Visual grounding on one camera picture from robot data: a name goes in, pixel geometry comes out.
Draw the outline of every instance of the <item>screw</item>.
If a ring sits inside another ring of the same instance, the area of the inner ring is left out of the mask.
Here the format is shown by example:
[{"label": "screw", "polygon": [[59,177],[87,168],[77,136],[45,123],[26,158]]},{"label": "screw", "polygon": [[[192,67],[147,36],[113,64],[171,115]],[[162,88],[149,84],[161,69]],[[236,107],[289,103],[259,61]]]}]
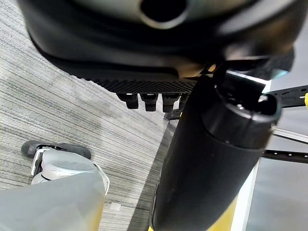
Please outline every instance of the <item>screw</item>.
[{"label": "screw", "polygon": [[245,109],[241,104],[238,104],[237,107],[238,107],[240,110]]}]

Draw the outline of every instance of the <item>yellow object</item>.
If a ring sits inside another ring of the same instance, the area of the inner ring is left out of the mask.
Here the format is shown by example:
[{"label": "yellow object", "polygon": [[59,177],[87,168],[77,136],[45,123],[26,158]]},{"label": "yellow object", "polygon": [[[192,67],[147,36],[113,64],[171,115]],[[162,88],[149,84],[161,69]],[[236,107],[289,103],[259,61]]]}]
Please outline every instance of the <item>yellow object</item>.
[{"label": "yellow object", "polygon": [[308,93],[305,94],[305,104],[306,108],[308,108]]},{"label": "yellow object", "polygon": [[237,197],[232,201],[227,210],[207,231],[230,231],[233,221]]}]

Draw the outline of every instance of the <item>black metal bar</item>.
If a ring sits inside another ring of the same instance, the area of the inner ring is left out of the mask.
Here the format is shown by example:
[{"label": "black metal bar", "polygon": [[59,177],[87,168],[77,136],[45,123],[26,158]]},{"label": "black metal bar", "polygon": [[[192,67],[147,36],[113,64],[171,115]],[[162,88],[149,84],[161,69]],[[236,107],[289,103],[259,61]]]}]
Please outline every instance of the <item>black metal bar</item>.
[{"label": "black metal bar", "polygon": [[308,93],[308,85],[274,90],[269,93],[281,99],[282,107],[305,106],[305,94]]},{"label": "black metal bar", "polygon": [[[280,98],[282,108],[305,106],[304,96],[306,93],[308,93],[308,85],[269,92],[269,94],[275,95],[276,97]],[[166,113],[164,119],[180,119],[181,113],[182,109],[173,110],[172,112]]]},{"label": "black metal bar", "polygon": [[265,150],[262,157],[308,164],[308,152],[288,152],[288,151],[278,151],[278,150]]}]

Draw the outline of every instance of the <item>black cylinder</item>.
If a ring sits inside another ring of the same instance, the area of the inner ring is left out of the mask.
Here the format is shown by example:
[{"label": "black cylinder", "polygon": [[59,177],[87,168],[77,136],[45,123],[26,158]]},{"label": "black cylinder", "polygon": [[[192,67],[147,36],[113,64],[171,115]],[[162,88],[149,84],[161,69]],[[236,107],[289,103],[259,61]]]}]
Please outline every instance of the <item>black cylinder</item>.
[{"label": "black cylinder", "polygon": [[163,164],[155,231],[204,231],[227,209],[280,117],[276,98],[264,99],[245,110],[227,103],[212,80],[198,82]]}]

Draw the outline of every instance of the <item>floor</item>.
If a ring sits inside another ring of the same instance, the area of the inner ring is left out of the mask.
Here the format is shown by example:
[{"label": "floor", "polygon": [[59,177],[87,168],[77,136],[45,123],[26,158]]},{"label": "floor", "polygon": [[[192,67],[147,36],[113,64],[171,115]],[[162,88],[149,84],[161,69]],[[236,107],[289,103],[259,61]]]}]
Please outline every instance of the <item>floor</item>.
[{"label": "floor", "polygon": [[99,230],[146,230],[176,122],[163,120],[161,100],[154,113],[142,103],[129,110],[115,94],[52,66],[30,42],[15,1],[0,5],[0,189],[31,182],[25,141],[81,144],[111,182]]}]

